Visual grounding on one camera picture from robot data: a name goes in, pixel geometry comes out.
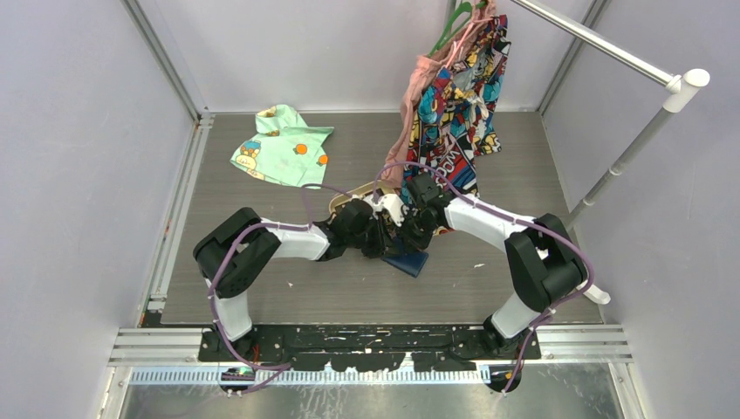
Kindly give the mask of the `navy blue card holder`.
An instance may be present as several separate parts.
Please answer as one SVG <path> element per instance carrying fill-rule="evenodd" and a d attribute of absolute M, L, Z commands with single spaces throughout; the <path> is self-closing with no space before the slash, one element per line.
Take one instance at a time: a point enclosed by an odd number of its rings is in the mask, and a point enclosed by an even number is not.
<path fill-rule="evenodd" d="M 412 278 L 418 278 L 428 260 L 428 253 L 426 251 L 416 251 L 399 256 L 384 257 L 381 260 Z"/>

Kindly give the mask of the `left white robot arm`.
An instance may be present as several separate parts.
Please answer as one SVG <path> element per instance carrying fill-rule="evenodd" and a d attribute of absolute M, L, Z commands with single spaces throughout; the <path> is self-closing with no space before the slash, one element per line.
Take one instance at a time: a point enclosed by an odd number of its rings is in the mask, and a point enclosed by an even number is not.
<path fill-rule="evenodd" d="M 247 359 L 255 342 L 248 290 L 266 265 L 279 258 L 325 262 L 357 249 L 367 258 L 395 252 L 387 221 L 373 207 L 352 199 L 324 221 L 279 223 L 254 209 L 238 210 L 202 239 L 193 257 L 208 285 L 207 299 L 220 348 L 235 361 Z"/>

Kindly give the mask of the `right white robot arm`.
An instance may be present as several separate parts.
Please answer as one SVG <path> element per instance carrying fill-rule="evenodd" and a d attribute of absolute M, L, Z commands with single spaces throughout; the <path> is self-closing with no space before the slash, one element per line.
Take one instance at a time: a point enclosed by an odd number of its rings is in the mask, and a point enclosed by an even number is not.
<path fill-rule="evenodd" d="M 507 257 L 514 292 L 483 322 L 485 349 L 493 357 L 508 357 L 524 330 L 586 281 L 583 258 L 553 214 L 518 216 L 443 189 L 428 173 L 413 177 L 407 188 L 415 210 L 403 224 L 403 237 L 427 237 L 445 227 L 491 244 Z"/>

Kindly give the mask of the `beige oval tray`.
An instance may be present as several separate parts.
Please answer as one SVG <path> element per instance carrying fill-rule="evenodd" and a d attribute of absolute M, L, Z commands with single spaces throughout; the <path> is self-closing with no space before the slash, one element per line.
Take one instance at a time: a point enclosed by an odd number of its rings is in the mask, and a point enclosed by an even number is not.
<path fill-rule="evenodd" d="M 357 188 L 349 190 L 346 195 L 335 195 L 328 204 L 329 213 L 331 216 L 336 216 L 339 214 L 341 209 L 344 208 L 346 204 L 352 199 L 365 199 L 368 196 L 373 196 L 375 192 L 377 192 L 379 196 L 384 196 L 395 194 L 397 192 L 397 189 L 393 188 L 388 182 L 385 182 L 383 180 L 378 181 L 377 184 L 375 184 L 374 182 L 367 182 Z"/>

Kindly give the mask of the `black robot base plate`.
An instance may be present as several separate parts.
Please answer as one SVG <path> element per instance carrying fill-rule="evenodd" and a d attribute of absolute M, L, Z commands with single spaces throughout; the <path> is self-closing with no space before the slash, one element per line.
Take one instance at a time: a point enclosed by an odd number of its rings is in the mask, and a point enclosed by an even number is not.
<path fill-rule="evenodd" d="M 538 360 L 535 336 L 521 333 L 500 343 L 492 332 L 469 324 L 257 325 L 227 347 L 219 333 L 202 333 L 199 361 L 282 365 L 295 371 L 394 371 L 405 359 L 416 372 L 467 371 L 478 361 Z"/>

